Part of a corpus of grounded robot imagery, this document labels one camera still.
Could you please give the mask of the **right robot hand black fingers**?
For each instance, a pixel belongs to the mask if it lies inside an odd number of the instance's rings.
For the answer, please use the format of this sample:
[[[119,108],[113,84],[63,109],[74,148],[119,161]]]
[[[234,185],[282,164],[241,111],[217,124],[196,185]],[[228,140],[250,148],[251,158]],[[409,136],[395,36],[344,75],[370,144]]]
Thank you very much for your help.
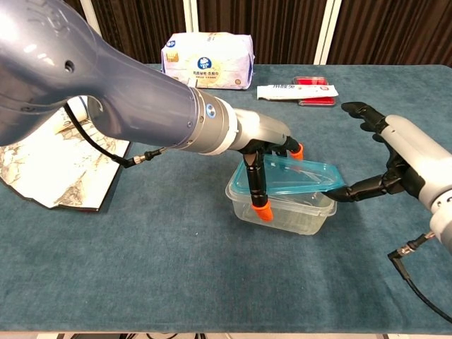
[[[389,159],[383,174],[327,191],[327,197],[355,202],[405,191],[432,213],[451,205],[450,152],[402,116],[385,116],[364,102],[346,102],[341,108],[363,121],[360,128],[387,147]]]

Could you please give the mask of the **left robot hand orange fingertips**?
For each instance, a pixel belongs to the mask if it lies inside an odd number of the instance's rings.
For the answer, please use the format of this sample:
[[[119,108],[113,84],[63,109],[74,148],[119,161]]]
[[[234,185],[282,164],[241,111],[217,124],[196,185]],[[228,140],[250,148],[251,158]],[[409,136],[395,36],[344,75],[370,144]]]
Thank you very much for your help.
[[[267,195],[264,156],[276,153],[303,160],[304,146],[292,137],[288,126],[277,119],[245,109],[236,109],[235,113],[238,132],[230,150],[242,154],[251,207],[261,220],[270,222],[273,212]]]

